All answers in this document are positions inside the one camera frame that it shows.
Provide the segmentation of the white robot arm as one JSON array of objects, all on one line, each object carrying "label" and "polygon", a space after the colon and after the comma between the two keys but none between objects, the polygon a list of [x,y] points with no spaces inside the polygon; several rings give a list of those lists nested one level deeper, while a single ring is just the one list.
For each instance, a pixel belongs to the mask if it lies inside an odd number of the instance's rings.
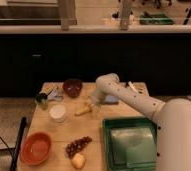
[{"label": "white robot arm", "polygon": [[157,125],[156,171],[191,171],[191,101],[168,102],[145,96],[120,84],[115,73],[99,76],[90,95],[94,104],[113,95]]}]

